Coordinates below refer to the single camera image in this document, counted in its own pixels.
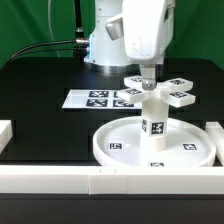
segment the black cable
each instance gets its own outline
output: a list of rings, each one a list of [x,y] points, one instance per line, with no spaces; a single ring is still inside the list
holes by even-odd
[[[82,28],[82,14],[81,14],[81,4],[80,0],[74,0],[75,4],[75,23],[76,23],[76,38],[83,38],[84,31]]]
[[[29,51],[29,52],[23,52],[20,54],[17,54],[13,57],[10,57],[2,66],[2,69],[10,62],[12,62],[14,59],[27,55],[27,54],[35,54],[35,53],[44,53],[44,52],[54,52],[54,51],[74,51],[74,50],[85,50],[86,48],[81,47],[74,47],[74,48],[61,48],[61,49],[48,49],[48,50],[39,50],[39,51]]]
[[[62,40],[62,41],[52,41],[52,42],[44,42],[44,43],[33,44],[33,45],[28,46],[28,47],[22,48],[21,50],[14,53],[11,57],[14,57],[17,54],[23,53],[25,51],[28,51],[28,50],[36,48],[36,47],[44,47],[44,46],[51,46],[51,45],[62,45],[62,44],[74,44],[74,43],[76,43],[76,40]]]

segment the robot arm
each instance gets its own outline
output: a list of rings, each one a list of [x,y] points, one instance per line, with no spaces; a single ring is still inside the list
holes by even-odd
[[[108,20],[111,39],[124,36],[129,61],[140,65],[145,90],[156,87],[155,65],[173,37],[174,7],[175,0],[124,0],[122,14]]]
[[[174,0],[124,0],[125,49],[132,63],[156,64],[173,36]]]

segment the round white tray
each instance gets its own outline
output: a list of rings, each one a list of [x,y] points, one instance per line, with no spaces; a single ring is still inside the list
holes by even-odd
[[[102,166],[192,167],[212,166],[216,148],[207,133],[189,123],[168,119],[166,149],[150,152],[140,148],[142,118],[112,121],[97,130],[93,153]]]

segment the black tabletop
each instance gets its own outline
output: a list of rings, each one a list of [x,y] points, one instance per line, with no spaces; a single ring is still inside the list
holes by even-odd
[[[103,124],[139,110],[63,110],[70,89],[125,88],[73,58],[17,60],[0,72],[0,119],[13,121],[14,137],[0,164],[98,165],[92,137]],[[224,72],[199,59],[170,59],[161,81],[194,82],[196,103],[170,107],[169,116],[204,128],[224,120]],[[18,195],[0,194],[0,223],[222,223],[221,195]]]
[[[170,107],[170,117],[204,128],[224,120],[224,72],[206,60],[173,59],[162,81],[194,82],[196,103]],[[63,110],[70,89],[118,90],[124,77],[138,74],[95,72],[72,58],[17,60],[0,73],[0,119],[13,121],[14,138],[0,155],[0,164],[97,165],[92,154],[94,132],[108,121],[140,115],[140,110]]]

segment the green backdrop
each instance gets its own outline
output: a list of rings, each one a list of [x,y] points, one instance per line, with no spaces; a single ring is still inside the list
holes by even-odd
[[[94,29],[94,0],[81,0],[81,4],[83,26],[88,36]],[[0,12],[0,66],[27,45],[51,41],[48,0],[0,0]],[[56,40],[75,38],[73,0],[52,0],[51,20]],[[167,50],[168,57],[209,59],[224,69],[223,52],[224,1],[177,0],[175,34]],[[61,56],[72,54],[63,52]]]

